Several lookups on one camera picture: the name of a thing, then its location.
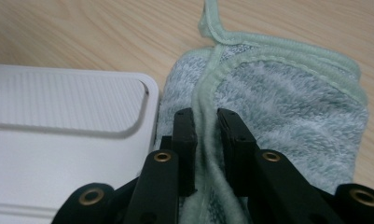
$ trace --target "ribbed plastic surface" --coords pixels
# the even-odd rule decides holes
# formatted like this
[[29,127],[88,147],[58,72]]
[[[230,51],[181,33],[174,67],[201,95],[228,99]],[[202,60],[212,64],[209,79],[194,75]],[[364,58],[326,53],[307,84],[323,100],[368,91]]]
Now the ribbed plastic surface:
[[137,177],[158,104],[144,74],[0,64],[0,223],[50,223],[81,186]]
[[127,133],[144,99],[133,78],[21,73],[0,83],[0,129]]

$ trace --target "white plastic tray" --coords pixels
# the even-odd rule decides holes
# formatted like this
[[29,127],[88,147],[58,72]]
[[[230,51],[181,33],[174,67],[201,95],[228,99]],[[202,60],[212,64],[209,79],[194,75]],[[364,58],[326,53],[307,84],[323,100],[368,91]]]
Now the white plastic tray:
[[50,223],[75,189],[137,177],[158,102],[143,74],[0,65],[0,223]]

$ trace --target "black mechanical part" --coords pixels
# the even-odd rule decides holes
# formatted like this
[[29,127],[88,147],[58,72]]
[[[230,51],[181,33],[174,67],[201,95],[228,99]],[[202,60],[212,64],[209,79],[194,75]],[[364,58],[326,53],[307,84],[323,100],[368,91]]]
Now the black mechanical part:
[[[259,185],[261,201],[269,205],[272,223],[343,223],[285,155],[260,150],[255,154],[255,162],[255,184]],[[252,208],[250,214],[255,220],[256,211]]]
[[178,221],[178,156],[151,152],[134,189],[124,224],[175,224]]
[[224,150],[225,176],[238,197],[250,195],[250,173],[253,155],[259,150],[256,139],[240,116],[227,109],[217,110],[221,140]]
[[[162,137],[166,142],[168,136]],[[172,150],[178,155],[180,160],[179,174],[179,193],[180,196],[189,196],[195,192],[195,154],[198,137],[195,132],[195,123],[193,121],[193,112],[191,108],[177,111],[174,114]]]

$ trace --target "green stitched hem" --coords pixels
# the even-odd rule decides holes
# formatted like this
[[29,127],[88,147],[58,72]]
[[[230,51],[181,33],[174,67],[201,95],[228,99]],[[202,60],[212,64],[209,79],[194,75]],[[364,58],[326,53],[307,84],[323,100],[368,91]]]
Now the green stitched hem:
[[[294,57],[295,64],[304,64],[306,60],[303,59],[309,58],[306,56],[310,56],[313,57],[314,60],[322,62],[320,63],[321,66],[323,66],[324,63],[328,63],[341,68],[344,71],[350,72],[357,79],[360,78],[361,73],[358,64],[350,58],[335,51],[274,36],[256,35],[244,32],[228,32],[224,30],[218,16],[216,1],[205,1],[205,10],[202,14],[199,27],[203,36],[211,37],[217,43],[225,45],[246,44],[258,47],[270,47],[273,48],[273,52],[276,51],[279,55],[287,55],[289,51],[294,51],[302,54],[302,56]],[[318,76],[320,79],[326,81],[328,84],[339,89],[343,93],[350,95],[360,104],[367,105],[367,96],[358,83],[339,76],[339,71],[335,72],[332,69],[333,71],[331,73],[322,73],[322,70],[323,69],[315,68],[315,71],[320,72],[312,74]]]

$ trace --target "terry cloth fabric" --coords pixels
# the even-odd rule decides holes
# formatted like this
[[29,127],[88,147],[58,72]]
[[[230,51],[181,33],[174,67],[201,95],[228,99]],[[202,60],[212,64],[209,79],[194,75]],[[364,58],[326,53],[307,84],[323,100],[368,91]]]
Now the terry cloth fabric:
[[156,149],[173,131],[173,115],[192,107],[198,147],[196,189],[180,203],[180,223],[249,223],[223,169],[218,107],[237,112],[260,148],[282,152],[307,180],[333,193],[352,181],[367,124],[360,70],[337,52],[268,35],[225,31],[216,1],[199,24],[213,48],[187,52],[167,78]]

